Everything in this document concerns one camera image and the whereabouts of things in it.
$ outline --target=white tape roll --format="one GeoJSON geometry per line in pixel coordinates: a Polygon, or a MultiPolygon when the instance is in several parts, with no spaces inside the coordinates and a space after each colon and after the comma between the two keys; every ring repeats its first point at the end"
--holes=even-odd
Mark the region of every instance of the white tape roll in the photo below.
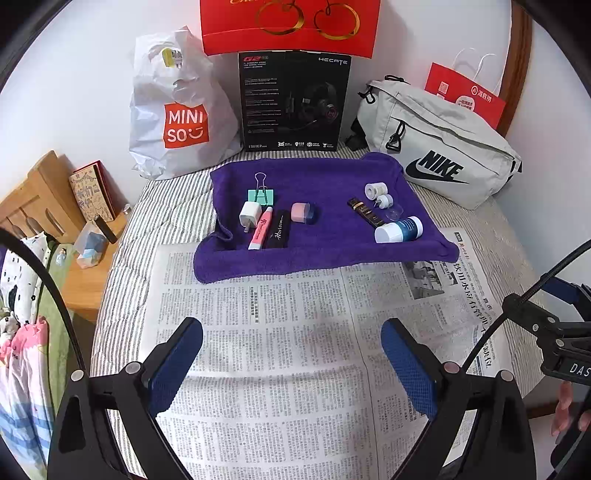
{"type": "Polygon", "coordinates": [[[388,193],[388,187],[385,183],[368,183],[365,186],[365,196],[368,200],[375,200],[380,195],[386,195],[388,193]]]}
{"type": "Polygon", "coordinates": [[[390,208],[394,204],[394,199],[391,195],[379,195],[378,198],[375,199],[382,210],[386,208],[390,208]]]}

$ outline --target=wooden shelf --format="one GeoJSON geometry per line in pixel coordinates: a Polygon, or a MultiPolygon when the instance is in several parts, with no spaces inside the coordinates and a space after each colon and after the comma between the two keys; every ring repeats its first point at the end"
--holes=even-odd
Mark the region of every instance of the wooden shelf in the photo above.
{"type": "MultiPolygon", "coordinates": [[[[120,213],[115,220],[108,222],[107,225],[119,239],[126,223],[127,217],[120,213]]],[[[94,267],[80,268],[75,259],[70,264],[61,296],[68,309],[74,310],[90,322],[96,322],[99,314],[105,284],[118,245],[119,240],[115,244],[108,244],[100,263],[94,267]]]]}

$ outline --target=human hand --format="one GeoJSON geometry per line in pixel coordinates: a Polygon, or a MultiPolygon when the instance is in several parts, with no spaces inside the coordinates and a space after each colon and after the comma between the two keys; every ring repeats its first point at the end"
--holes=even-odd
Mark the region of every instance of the human hand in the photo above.
{"type": "MultiPolygon", "coordinates": [[[[566,430],[570,424],[569,407],[573,402],[573,384],[563,381],[558,390],[558,405],[552,420],[552,437],[556,437],[560,432],[566,430]]],[[[582,413],[579,418],[579,430],[585,432],[591,423],[591,410],[582,413]]]]}

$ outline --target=wooden headboard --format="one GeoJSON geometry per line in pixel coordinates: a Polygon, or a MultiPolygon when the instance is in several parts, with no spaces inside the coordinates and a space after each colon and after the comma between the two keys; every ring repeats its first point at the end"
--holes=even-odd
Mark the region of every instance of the wooden headboard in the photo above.
{"type": "Polygon", "coordinates": [[[67,161],[50,151],[0,202],[0,226],[17,236],[19,229],[33,236],[41,227],[60,243],[73,243],[86,221],[68,181],[71,174],[67,161]]]}

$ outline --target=lip balm tube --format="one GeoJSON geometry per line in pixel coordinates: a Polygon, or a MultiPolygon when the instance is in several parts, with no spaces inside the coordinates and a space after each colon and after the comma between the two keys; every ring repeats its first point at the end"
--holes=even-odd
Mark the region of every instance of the lip balm tube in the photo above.
{"type": "Polygon", "coordinates": [[[249,250],[260,250],[262,243],[265,241],[269,224],[271,223],[271,215],[273,213],[272,207],[267,207],[265,213],[262,214],[258,223],[256,224],[255,234],[252,236],[251,244],[248,245],[249,250]]]}

